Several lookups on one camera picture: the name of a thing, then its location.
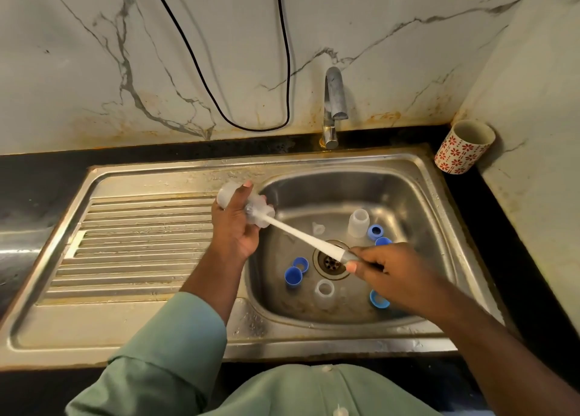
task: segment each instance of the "white brush handle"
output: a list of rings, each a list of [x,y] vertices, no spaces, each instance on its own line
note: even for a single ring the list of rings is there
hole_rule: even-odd
[[[354,254],[351,254],[350,252],[345,251],[340,246],[329,244],[328,242],[325,242],[324,240],[318,239],[318,238],[311,236],[309,234],[306,234],[305,232],[302,232],[298,229],[292,228],[291,226],[286,225],[286,223],[280,222],[279,220],[274,219],[273,217],[270,217],[266,214],[260,213],[258,211],[254,211],[252,213],[252,215],[254,217],[257,217],[259,219],[262,219],[266,222],[271,223],[275,227],[283,229],[284,231],[286,231],[289,234],[292,234],[295,237],[298,237],[300,240],[303,240],[307,244],[314,246],[316,249],[324,252],[327,256],[334,258],[338,262],[344,263],[342,260],[343,260],[345,253],[347,253],[348,255],[354,256]]]

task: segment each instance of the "person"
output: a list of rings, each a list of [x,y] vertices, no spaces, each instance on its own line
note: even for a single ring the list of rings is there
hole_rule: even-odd
[[[203,411],[226,347],[225,324],[242,268],[256,251],[246,223],[246,182],[222,210],[214,237],[180,292],[109,360],[97,382],[66,407],[69,416],[195,415]],[[499,416],[580,414],[580,395],[504,326],[438,276],[407,244],[353,248],[346,268],[396,306],[437,324],[453,341]],[[432,408],[388,379],[357,366],[277,367],[244,383],[213,416],[432,415]]]

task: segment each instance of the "hand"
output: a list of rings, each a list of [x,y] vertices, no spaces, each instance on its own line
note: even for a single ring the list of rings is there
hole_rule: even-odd
[[[348,272],[365,280],[396,306],[428,320],[435,322],[439,317],[444,317],[449,308],[453,308],[453,299],[460,294],[452,283],[440,277],[408,244],[355,247],[351,251],[361,259],[378,263],[385,269],[381,272],[364,262],[352,260],[346,264]]]
[[[215,200],[212,205],[214,237],[208,251],[232,263],[243,264],[257,248],[260,228],[247,223],[244,211],[252,187],[252,182],[246,181],[236,190],[224,210]]]

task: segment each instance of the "blue bottle ring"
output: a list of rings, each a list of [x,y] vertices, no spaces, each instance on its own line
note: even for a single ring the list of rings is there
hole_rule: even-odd
[[[384,232],[385,231],[383,230],[383,227],[375,223],[374,225],[368,227],[366,230],[366,235],[374,242],[379,237],[382,237]]]
[[[292,266],[296,266],[298,269],[300,269],[300,271],[302,271],[302,274],[304,274],[308,271],[309,264],[308,260],[306,260],[304,257],[297,257],[292,262]]]
[[[374,289],[371,291],[371,295],[368,297],[371,299],[372,305],[378,309],[387,309],[391,304],[391,302],[389,302],[386,298],[381,297]]]
[[[379,237],[377,240],[375,240],[375,246],[388,245],[392,243],[393,241],[388,237]]]
[[[284,280],[289,288],[296,288],[302,281],[302,271],[296,266],[290,266],[284,273]]]

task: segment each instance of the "mug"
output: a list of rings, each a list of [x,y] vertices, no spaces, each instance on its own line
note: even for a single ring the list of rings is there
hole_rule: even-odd
[[[435,164],[449,174],[463,174],[495,141],[487,124],[464,120],[455,123],[435,155]]]

